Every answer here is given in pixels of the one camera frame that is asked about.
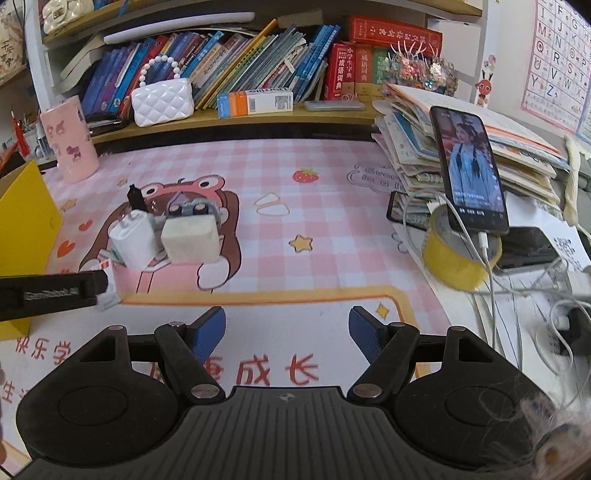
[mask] smartphone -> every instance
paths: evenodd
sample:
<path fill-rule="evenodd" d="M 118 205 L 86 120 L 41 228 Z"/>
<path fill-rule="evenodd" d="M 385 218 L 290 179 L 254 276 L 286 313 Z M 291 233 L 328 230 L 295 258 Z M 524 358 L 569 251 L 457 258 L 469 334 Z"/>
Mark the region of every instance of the smartphone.
<path fill-rule="evenodd" d="M 445 193 L 464 226 L 471 232 L 506 234 L 505 197 L 482 120 L 472 113 L 438 106 L 430 114 Z M 461 232 L 460 223 L 448 210 L 450 227 Z"/>
<path fill-rule="evenodd" d="M 495 267 L 499 274 L 543 270 L 558 258 L 550 240 L 535 226 L 511 227 L 502 244 L 503 253 Z"/>

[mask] white cable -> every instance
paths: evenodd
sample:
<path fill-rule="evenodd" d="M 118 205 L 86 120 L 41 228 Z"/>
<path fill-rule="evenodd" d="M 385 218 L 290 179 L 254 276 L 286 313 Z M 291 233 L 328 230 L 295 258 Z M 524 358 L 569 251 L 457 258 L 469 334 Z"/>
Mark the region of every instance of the white cable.
<path fill-rule="evenodd" d="M 472 241 L 472 239 L 470 238 L 470 235 L 468 234 L 468 231 L 466 229 L 466 226 L 464 225 L 464 222 L 462 221 L 459 213 L 457 212 L 455 206 L 451 203 L 451 201 L 444 195 L 441 194 L 440 191 L 438 190 L 431 190 L 431 189 L 425 189 L 425 190 L 420 190 L 418 192 L 413 192 L 409 195 L 408 197 L 408 201 L 406 202 L 404 208 L 402 209 L 402 224 L 404 225 L 404 229 L 405 229 L 405 233 L 407 234 L 408 237 L 408 243 L 410 248 L 413 249 L 413 251 L 415 252 L 415 254 L 418 255 L 419 258 L 422 257 L 422 255 L 420 254 L 420 251 L 416 248 L 416 246 L 413 243 L 413 240 L 409 234 L 408 231 L 408 225 L 406 223 L 406 217 L 407 217 L 407 208 L 408 205 L 411 203 L 411 201 L 417 197 L 419 194 L 422 193 L 432 193 L 435 195 L 438 195 L 439 198 L 441 198 L 441 200 L 443 200 L 447 206 L 449 207 L 449 209 L 452 211 L 452 214 L 456 217 L 461 229 L 462 229 L 462 233 L 464 234 L 464 240 L 467 242 L 467 247 L 468 250 L 472 250 L 470 253 L 472 254 L 474 259 L 478 259 L 480 261 L 480 263 L 482 264 L 482 266 L 486 269 L 486 271 L 489 273 L 489 281 L 491 283 L 490 287 L 491 287 L 491 291 L 490 292 L 482 292 L 482 291 L 469 291 L 469 290 L 459 290 L 462 291 L 464 293 L 467 294 L 473 294 L 473 295 L 490 295 L 491 296 L 491 306 L 492 306 L 492 313 L 491 313 L 491 317 L 493 319 L 493 345 L 496 346 L 496 335 L 497 335 L 497 331 L 496 331 L 496 303 L 494 301 L 494 295 L 498 295 L 498 294 L 512 294 L 512 295 L 518 295 L 518 296 L 528 296 L 530 293 L 536 293 L 536 292 L 543 292 L 545 294 L 555 294 L 558 295 L 560 297 L 563 297 L 563 300 L 559 300 L 557 301 L 553 306 L 552 309 L 550 311 L 550 327 L 552 328 L 552 331 L 554 332 L 554 334 L 556 335 L 556 337 L 558 338 L 558 340 L 564 345 L 564 347 L 566 348 L 567 352 L 569 353 L 569 368 L 565 371 L 560 371 L 560 373 L 558 373 L 553 367 L 550 366 L 549 362 L 546 361 L 545 357 L 541 354 L 540 352 L 540 348 L 539 345 L 537 343 L 537 331 L 536 331 L 536 335 L 534 335 L 534 345 L 536 348 L 536 351 L 538 352 L 541 360 L 546 364 L 546 366 L 549 368 L 550 371 L 552 371 L 553 373 L 555 373 L 556 375 L 561 375 L 564 373 L 568 373 L 572 370 L 573 365 L 574 365 L 574 356 L 573 356 L 573 351 L 570 348 L 570 345 L 566 342 L 566 340 L 564 340 L 564 338 L 562 337 L 562 335 L 560 334 L 560 332 L 558 331 L 558 329 L 556 328 L 556 324 L 554 322 L 554 312 L 556 311 L 556 307 L 557 306 L 561 306 L 561 305 L 566 305 L 569 304 L 571 302 L 574 302 L 575 305 L 578 308 L 581 308 L 583 310 L 584 315 L 587 317 L 588 321 L 591 323 L 591 316 L 589 316 L 588 312 L 585 310 L 584 306 L 589 306 L 589 308 L 591 308 L 591 304 L 586 304 L 584 302 L 580 302 L 578 301 L 576 298 L 572 297 L 571 295 L 560 291 L 559 289 L 553 289 L 553 288 L 539 288 L 539 287 L 535 287 L 537 284 L 540 283 L 540 281 L 544 278 L 544 276 L 552 269 L 554 268 L 559 262 L 561 261 L 565 261 L 567 263 L 567 270 L 568 270 L 568 260 L 566 259 L 561 259 L 558 258 L 556 260 L 554 260 L 550 265 L 548 265 L 543 273 L 532 283 L 532 286 L 530 288 L 523 288 L 523 289 L 516 289 L 513 290 L 512 288 L 508 288 L 505 285 L 503 285 L 497 278 L 495 278 L 495 276 L 492 273 L 492 269 L 490 266 L 490 263 L 488 262 L 488 255 L 487 254 L 483 254 L 482 256 L 478 254 L 478 251 L 476 250 L 476 247 L 474 245 L 474 242 Z M 494 290 L 494 285 L 493 283 L 496 283 L 498 286 L 500 286 L 502 288 L 502 291 L 495 291 Z M 519 320 L 517 319 L 517 316 L 515 316 L 515 322 L 517 324 L 517 330 L 518 330 L 518 342 L 519 342 L 519 351 L 521 352 L 521 356 L 522 356 L 522 352 L 523 352 L 523 344 L 522 344 L 522 339 L 521 339 L 521 326 L 519 325 Z M 519 369 L 522 370 L 522 361 L 518 362 L 521 363 L 521 365 L 519 365 Z M 583 385 L 581 386 L 581 388 L 578 390 L 577 395 L 574 397 L 574 399 L 572 399 L 570 402 L 568 402 L 566 404 L 566 407 L 572 405 L 576 399 L 579 397 L 579 395 L 582 393 L 582 391 L 584 390 L 586 384 L 589 382 L 589 380 L 591 380 L 591 368 L 589 368 L 589 374 L 587 375 L 587 378 L 585 380 L 585 382 L 583 383 Z"/>

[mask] pink pen holder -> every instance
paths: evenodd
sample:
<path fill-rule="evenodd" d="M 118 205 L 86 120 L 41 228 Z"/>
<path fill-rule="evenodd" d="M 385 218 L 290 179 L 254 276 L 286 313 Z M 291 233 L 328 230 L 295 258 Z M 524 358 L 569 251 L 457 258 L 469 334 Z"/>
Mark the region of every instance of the pink pen holder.
<path fill-rule="evenodd" d="M 41 123 L 66 182 L 77 183 L 96 172 L 99 159 L 77 96 L 42 113 Z"/>

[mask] white charger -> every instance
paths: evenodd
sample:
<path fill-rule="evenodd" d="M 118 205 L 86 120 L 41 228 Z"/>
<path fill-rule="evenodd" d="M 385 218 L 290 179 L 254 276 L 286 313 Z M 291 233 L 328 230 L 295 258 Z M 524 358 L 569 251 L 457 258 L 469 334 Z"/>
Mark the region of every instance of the white charger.
<path fill-rule="evenodd" d="M 160 251 L 147 212 L 132 210 L 109 232 L 109 238 L 125 265 L 143 270 Z"/>

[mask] yellow tape roll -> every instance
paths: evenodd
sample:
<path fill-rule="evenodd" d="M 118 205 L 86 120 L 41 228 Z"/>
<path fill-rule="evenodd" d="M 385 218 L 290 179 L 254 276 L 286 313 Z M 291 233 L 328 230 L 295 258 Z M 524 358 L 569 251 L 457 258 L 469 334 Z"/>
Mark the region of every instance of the yellow tape roll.
<path fill-rule="evenodd" d="M 475 237 L 473 241 L 478 248 Z M 492 268 L 501 257 L 501 239 L 489 235 L 488 242 Z M 446 205 L 437 207 L 431 214 L 423 243 L 423 260 L 433 276 L 456 290 L 475 290 L 488 278 L 488 272 L 474 260 L 464 239 L 450 228 Z"/>

